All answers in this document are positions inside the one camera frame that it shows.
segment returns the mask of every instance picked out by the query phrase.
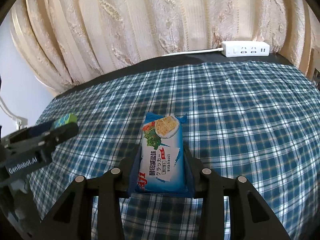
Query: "leafy vegetable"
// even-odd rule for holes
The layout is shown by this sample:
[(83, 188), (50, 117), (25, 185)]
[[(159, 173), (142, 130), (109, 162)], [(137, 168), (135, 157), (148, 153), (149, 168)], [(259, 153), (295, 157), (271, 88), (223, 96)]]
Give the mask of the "leafy vegetable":
[(156, 134), (154, 125), (155, 122), (146, 124), (142, 130), (144, 133), (144, 138), (147, 139), (147, 146), (152, 146), (155, 150), (157, 150), (161, 144), (161, 138)]

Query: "electrical socket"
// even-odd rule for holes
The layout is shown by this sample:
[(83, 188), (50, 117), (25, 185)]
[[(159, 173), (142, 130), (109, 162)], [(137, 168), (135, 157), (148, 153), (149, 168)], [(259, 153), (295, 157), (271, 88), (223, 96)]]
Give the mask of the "electrical socket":
[(263, 41), (223, 41), (222, 54), (226, 57), (269, 56), (270, 45)]

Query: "metal pin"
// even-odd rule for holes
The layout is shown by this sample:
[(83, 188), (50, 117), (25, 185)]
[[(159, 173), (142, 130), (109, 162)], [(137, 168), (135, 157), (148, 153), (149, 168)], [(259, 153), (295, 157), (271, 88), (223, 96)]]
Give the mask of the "metal pin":
[(82, 182), (84, 180), (84, 176), (76, 177), (76, 182)]
[(238, 180), (242, 183), (245, 183), (247, 181), (247, 178), (245, 176), (239, 176)]
[(120, 169), (119, 168), (113, 168), (112, 170), (111, 170), (111, 173), (112, 174), (118, 174), (120, 172)]
[(208, 169), (208, 168), (204, 168), (204, 169), (202, 170), (202, 173), (203, 173), (203, 174), (206, 174), (206, 175), (209, 175), (209, 174), (211, 174), (211, 170)]

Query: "beige curtain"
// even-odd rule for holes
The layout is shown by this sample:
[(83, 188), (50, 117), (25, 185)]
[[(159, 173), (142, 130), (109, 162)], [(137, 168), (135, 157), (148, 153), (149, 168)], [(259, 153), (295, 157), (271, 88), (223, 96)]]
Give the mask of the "beige curtain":
[(17, 0), (11, 16), (17, 49), (57, 94), (224, 40), (265, 41), (305, 75), (320, 51), (320, 24), (304, 0)]

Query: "blue plaid fabric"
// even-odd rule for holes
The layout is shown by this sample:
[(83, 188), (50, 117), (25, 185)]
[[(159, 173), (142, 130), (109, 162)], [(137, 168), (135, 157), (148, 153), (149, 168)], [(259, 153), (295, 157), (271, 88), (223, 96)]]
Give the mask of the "blue plaid fabric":
[[(205, 63), (125, 76), (54, 99), (38, 123), (78, 116), (79, 135), (29, 176), (43, 218), (77, 175), (101, 176), (140, 143), (147, 112), (188, 114), (183, 139), (220, 175), (246, 176), (292, 239), (318, 209), (320, 92), (293, 66)], [(196, 239), (202, 200), (120, 199), (126, 239)], [(225, 198), (225, 239), (230, 215)], [(92, 215), (97, 236), (97, 199)]]

